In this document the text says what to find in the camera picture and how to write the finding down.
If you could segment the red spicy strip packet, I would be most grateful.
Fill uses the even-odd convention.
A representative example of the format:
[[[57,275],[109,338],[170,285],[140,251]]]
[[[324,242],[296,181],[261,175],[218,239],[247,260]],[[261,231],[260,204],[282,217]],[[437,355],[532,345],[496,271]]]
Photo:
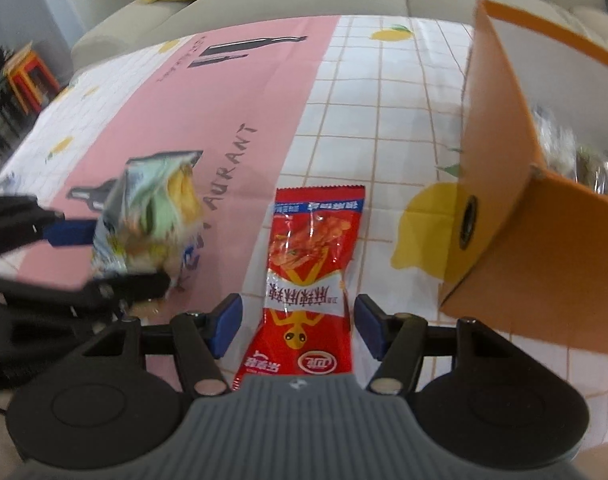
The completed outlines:
[[[357,242],[362,185],[279,188],[267,250],[263,318],[233,380],[349,373],[345,273]]]

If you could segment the beige sofa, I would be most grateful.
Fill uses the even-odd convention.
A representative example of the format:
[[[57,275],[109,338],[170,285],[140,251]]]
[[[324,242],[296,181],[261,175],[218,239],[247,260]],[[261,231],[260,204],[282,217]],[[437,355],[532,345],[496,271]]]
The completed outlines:
[[[606,0],[494,0],[608,47]],[[477,0],[135,0],[77,41],[74,70],[207,30],[308,15],[388,15],[472,24]]]

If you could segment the red orange stool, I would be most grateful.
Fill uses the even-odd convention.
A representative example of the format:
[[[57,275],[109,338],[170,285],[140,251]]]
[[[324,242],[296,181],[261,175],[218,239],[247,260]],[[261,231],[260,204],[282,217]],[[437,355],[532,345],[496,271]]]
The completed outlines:
[[[8,59],[4,74],[26,114],[39,114],[61,92],[59,81],[31,44]]]

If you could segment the orange cardboard box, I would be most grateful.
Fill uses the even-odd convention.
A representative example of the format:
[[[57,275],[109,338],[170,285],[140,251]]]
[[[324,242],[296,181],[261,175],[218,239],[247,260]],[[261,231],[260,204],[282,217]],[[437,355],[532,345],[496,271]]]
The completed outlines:
[[[608,151],[608,50],[534,14],[476,6],[441,310],[608,354],[608,196],[546,163],[530,110]]]

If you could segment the mixed fruit chips bag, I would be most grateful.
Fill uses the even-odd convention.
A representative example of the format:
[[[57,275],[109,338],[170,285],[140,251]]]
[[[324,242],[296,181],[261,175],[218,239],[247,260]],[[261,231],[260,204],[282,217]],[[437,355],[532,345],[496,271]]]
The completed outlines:
[[[580,144],[573,129],[561,124],[550,108],[534,104],[530,114],[546,166],[593,193],[608,196],[608,151]]]

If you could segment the white blue snack bag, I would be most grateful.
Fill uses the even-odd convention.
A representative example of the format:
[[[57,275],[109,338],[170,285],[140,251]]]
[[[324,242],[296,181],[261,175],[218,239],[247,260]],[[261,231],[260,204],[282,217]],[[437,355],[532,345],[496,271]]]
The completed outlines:
[[[134,157],[103,204],[92,241],[97,278],[165,272],[173,295],[185,253],[197,245],[204,212],[193,182],[201,150]]]

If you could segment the pink white checkered tablecloth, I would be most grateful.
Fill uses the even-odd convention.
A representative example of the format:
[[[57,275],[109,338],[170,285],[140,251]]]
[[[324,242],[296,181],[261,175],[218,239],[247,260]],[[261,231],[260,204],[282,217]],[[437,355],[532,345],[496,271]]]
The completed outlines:
[[[203,228],[185,287],[161,307],[213,307],[238,292],[242,326],[223,358],[232,377],[261,319],[277,188],[361,185],[365,211],[347,292],[442,326],[441,282],[425,260],[395,263],[442,211],[459,170],[461,92],[471,26],[424,18],[288,18],[227,27],[113,58],[78,75],[0,172],[71,218],[98,214],[129,159],[197,151]]]

